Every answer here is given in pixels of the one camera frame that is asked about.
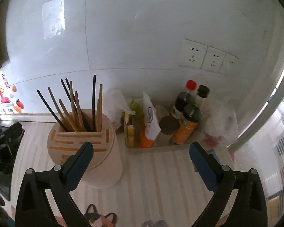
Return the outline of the white plastic bag left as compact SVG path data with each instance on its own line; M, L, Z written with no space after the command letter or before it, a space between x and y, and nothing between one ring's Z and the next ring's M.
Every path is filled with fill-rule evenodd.
M120 90L109 90L103 93L103 114L111 121L115 130L122 126L123 113L135 115Z

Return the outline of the clear plastic bag red contents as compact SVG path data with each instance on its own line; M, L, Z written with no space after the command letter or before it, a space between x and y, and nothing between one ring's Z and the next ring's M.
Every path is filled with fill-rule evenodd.
M236 111L230 105L210 98L202 110L197 141L208 147L227 147L237 141Z

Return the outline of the wooden chopstick green mark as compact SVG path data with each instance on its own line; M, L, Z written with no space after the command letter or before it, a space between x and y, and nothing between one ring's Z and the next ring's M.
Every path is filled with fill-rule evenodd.
M99 86L99 99L100 99L100 130L101 130L101 125L102 125L102 94L103 94L103 85L100 84Z

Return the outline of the beige round utensil holder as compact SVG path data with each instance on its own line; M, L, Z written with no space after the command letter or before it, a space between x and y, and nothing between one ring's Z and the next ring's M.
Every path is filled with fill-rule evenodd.
M82 179L93 188L106 189L122 176L122 159L115 129L104 114L98 132L66 132L54 124L47 140L48 154L55 164L63 165L75 156L83 165Z

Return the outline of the red cap dark bottle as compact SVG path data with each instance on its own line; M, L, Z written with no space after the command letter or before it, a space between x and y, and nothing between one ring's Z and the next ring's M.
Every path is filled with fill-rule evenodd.
M186 83L186 91L180 92L177 96L173 109L171 111L171 115L175 119L180 119L186 105L189 103L193 103L196 87L197 83L195 81L188 80Z

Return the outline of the white wall socket left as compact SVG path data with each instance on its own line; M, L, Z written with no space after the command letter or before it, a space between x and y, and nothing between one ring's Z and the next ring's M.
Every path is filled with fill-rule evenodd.
M200 69L205 58L206 51L206 45L184 39L180 52L180 65Z

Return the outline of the white orange paper packet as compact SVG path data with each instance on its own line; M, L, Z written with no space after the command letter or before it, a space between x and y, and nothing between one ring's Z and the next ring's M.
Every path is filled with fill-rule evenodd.
M142 148L150 148L153 146L161 128L156 115L156 109L154 108L150 97L145 92L143 93L143 112L145 128L141 135L140 146Z

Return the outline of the soy sauce bottle black cap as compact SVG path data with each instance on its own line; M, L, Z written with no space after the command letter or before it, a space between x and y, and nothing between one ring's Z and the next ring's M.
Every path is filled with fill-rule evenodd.
M184 107L184 112L180 118L180 126L172 137L172 140L175 144L184 144L196 129L198 122L202 118L203 104L209 93L210 90L208 87L205 85L200 85L194 101Z

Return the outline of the white wall socket right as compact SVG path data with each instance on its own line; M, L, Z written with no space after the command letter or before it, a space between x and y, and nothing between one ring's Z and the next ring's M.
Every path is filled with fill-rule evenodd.
M237 60L238 58L236 56L226 53L223 63L220 67L219 73L221 74L230 73L233 70L233 68L236 66Z

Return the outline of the dark chopstick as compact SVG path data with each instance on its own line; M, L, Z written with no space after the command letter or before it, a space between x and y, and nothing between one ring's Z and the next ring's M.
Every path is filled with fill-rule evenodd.
M95 91L96 91L96 75L93 75L93 85L92 85L92 124L93 132L96 131L96 121L95 121Z

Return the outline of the clear condiment tray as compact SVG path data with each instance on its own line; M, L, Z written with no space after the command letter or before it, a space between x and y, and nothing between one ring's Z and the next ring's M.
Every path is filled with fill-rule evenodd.
M152 147L140 148L137 146L131 147L129 143L134 138L127 138L127 134L124 134L124 143L130 154L141 154L141 153L161 153L168 151L178 151L178 150L187 150L189 146L194 142L193 138L189 138L186 143L181 145L176 145L172 143L172 140L168 140L168 142L164 145L159 145L157 141L153 143Z

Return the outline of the white wall socket middle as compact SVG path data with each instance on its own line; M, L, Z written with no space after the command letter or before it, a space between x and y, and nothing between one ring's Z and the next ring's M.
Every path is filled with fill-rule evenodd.
M224 51L209 46L201 69L218 73L225 58L225 54Z

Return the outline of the blue smartphone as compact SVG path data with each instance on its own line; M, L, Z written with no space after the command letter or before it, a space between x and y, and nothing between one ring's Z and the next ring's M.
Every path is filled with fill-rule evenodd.
M212 155L215 158L215 160L221 165L221 162L220 162L220 160L219 160L219 158L218 158L218 156L217 156L217 154L216 154L214 149L208 150L207 154L208 155Z

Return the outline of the person's grey slippers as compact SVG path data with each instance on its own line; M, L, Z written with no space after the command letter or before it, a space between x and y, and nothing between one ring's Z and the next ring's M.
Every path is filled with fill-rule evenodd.
M158 221L147 220L142 223L141 227L169 227L169 225L164 220L158 220Z

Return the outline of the colourful wall stickers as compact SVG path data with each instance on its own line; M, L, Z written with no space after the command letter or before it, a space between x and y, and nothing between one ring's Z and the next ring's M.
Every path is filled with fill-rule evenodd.
M20 114L24 110L23 101L19 99L19 91L10 85L4 73L0 72L0 114Z

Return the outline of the black chopstick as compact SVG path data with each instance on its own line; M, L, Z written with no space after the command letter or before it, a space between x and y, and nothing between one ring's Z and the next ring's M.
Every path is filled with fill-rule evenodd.
M60 80L62 87L68 97L71 110L67 111L66 107L60 100L59 103L64 111L67 121L71 125L74 132L92 132L92 126L88 120L87 114L80 108L77 92L73 92L72 84L68 79Z
M39 90L37 90L37 93L39 95L39 97L41 98L42 102L44 103L44 105L47 107L47 109L49 110L49 112L52 114L52 116L54 117L54 119L56 119L56 121L60 124L60 126L66 131L68 132L69 130L66 128L66 126L62 123L62 121L57 117L57 115L54 113L54 111L52 110L52 108L49 106L49 104L47 103L47 101L45 100L45 98L43 97L43 95L41 94L41 92Z
M73 87L72 87L72 83L68 80L68 79L65 79L66 81L66 84L69 88L69 92L70 92L70 97L71 97L71 102L73 104L73 107L74 107L74 111L73 113L76 113L77 114L77 117L78 117L78 120L82 123L82 125L84 124L83 122L83 115L82 115L82 112L80 109L77 108L77 103L76 103L76 97L73 93Z

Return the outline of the jar with brown lid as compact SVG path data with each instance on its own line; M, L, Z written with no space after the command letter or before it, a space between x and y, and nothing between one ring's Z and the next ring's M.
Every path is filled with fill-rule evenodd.
M157 136L156 144L159 147L172 145L172 137L179 128L179 120L175 119L173 116L164 116L159 121L159 126L161 128L161 131Z

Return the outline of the white wall socket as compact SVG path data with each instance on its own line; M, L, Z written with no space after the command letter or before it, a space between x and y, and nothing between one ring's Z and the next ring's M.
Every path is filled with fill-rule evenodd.
M224 51L209 46L201 69L218 73L225 58L225 54Z
M180 65L200 69L205 58L206 51L206 45L184 39L180 52Z
M219 73L221 74L230 73L233 70L233 68L236 66L237 60L238 58L236 56L226 53L223 63L220 67Z

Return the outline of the wooden chopstick printed tip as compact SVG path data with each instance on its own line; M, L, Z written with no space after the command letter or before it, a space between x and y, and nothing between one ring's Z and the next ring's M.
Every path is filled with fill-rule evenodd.
M100 132L100 99L97 100L96 132Z

